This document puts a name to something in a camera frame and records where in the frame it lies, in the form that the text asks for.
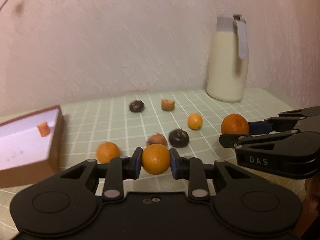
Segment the person right hand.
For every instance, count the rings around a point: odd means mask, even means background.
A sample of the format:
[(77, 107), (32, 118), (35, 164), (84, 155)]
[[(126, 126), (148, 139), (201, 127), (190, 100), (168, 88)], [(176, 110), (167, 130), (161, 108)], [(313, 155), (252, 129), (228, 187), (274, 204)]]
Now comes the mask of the person right hand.
[(305, 200), (309, 209), (309, 215), (307, 215), (306, 222), (308, 228), (313, 224), (315, 219), (319, 216), (319, 197), (320, 197), (320, 182), (319, 175), (313, 176), (305, 180)]

